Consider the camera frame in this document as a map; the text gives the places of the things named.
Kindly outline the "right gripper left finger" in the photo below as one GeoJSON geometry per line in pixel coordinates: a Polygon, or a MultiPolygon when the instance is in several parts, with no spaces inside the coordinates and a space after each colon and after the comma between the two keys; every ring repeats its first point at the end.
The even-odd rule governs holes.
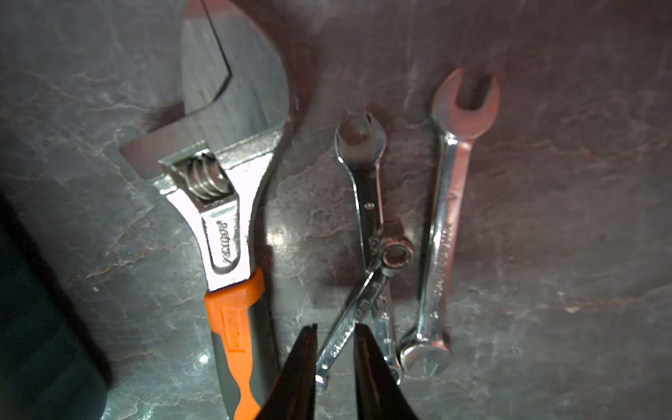
{"type": "Polygon", "coordinates": [[[318,326],[303,327],[256,420],[313,420],[318,326]]]}

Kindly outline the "small silver combination wrench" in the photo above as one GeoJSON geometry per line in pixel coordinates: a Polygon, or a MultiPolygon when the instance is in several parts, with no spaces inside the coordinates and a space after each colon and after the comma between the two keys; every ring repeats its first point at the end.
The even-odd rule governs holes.
{"type": "Polygon", "coordinates": [[[372,262],[369,274],[354,297],[346,304],[318,353],[315,382],[320,392],[327,389],[332,366],[353,337],[355,327],[372,311],[377,313],[374,323],[387,334],[384,338],[376,335],[374,343],[383,350],[383,360],[395,382],[402,381],[404,374],[397,357],[396,341],[393,338],[394,325],[390,314],[390,300],[383,299],[379,304],[378,299],[389,285],[390,279],[409,264],[413,253],[411,243],[403,236],[382,239],[380,254],[372,262]]]}

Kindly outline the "orange handled adjustable wrench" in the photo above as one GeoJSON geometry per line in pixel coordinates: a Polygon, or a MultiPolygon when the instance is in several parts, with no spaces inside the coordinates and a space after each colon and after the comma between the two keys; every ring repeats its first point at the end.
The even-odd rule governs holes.
{"type": "Polygon", "coordinates": [[[190,1],[185,9],[185,115],[120,152],[194,234],[225,409],[231,419],[253,419],[279,374],[264,273],[255,262],[255,218],[292,126],[295,96],[278,48],[238,5],[190,1]]]}

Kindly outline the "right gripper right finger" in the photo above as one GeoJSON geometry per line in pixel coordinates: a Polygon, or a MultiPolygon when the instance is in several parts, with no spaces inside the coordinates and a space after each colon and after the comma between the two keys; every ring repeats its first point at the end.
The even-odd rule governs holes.
{"type": "Polygon", "coordinates": [[[366,325],[358,324],[355,327],[353,359],[359,419],[418,419],[366,325]]]}

